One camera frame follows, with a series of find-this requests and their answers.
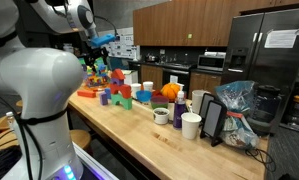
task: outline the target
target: paper sign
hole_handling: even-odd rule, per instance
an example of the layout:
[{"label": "paper sign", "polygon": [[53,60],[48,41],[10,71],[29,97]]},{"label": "paper sign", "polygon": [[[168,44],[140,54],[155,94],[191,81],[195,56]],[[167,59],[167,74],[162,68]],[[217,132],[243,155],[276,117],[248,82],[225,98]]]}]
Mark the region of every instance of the paper sign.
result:
[{"label": "paper sign", "polygon": [[178,83],[178,76],[170,75],[170,82]]},{"label": "paper sign", "polygon": [[270,31],[265,43],[265,48],[293,48],[299,29]]}]

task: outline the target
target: wall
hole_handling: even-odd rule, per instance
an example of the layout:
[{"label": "wall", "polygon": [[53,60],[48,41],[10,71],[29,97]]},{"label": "wall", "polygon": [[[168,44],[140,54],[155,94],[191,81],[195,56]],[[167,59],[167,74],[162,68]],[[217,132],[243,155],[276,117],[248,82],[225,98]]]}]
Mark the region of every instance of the wall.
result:
[{"label": "wall", "polygon": [[[94,14],[111,21],[117,29],[133,27],[132,13],[135,9],[152,6],[169,0],[93,0]],[[112,26],[104,20],[96,19],[96,30],[111,30]]]}]

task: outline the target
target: bowl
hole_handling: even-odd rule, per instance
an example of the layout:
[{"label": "bowl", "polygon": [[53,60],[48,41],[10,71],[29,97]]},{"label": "bowl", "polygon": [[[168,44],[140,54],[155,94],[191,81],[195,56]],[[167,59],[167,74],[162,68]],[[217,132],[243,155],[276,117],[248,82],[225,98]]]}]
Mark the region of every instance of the bowl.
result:
[{"label": "bowl", "polygon": [[151,98],[151,92],[150,91],[137,91],[136,92],[137,95],[137,100],[140,102],[149,102],[150,98]]},{"label": "bowl", "polygon": [[153,96],[150,99],[152,109],[156,108],[168,108],[169,99],[164,96]]},{"label": "bowl", "polygon": [[153,110],[153,119],[156,124],[167,124],[170,111],[166,108],[156,108]]}]

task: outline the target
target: wooden countertop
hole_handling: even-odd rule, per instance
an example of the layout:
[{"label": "wooden countertop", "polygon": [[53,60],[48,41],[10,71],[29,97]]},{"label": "wooden countertop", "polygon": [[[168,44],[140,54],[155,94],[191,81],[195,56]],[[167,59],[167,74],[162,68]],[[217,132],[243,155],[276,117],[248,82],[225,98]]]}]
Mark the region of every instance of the wooden countertop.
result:
[{"label": "wooden countertop", "polygon": [[[74,93],[69,104],[161,179],[264,179],[265,167],[243,150],[210,139],[188,140],[172,124],[153,122],[152,109],[133,101],[131,110]],[[268,140],[259,148],[267,151]]]}]

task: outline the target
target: refrigerator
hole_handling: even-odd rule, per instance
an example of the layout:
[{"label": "refrigerator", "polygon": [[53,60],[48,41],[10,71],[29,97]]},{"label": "refrigerator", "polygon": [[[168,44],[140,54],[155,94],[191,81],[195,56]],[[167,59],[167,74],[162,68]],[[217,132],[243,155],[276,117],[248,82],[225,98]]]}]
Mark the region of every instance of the refrigerator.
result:
[{"label": "refrigerator", "polygon": [[279,88],[281,103],[271,134],[277,132],[299,72],[299,9],[235,17],[221,84],[253,80]]}]

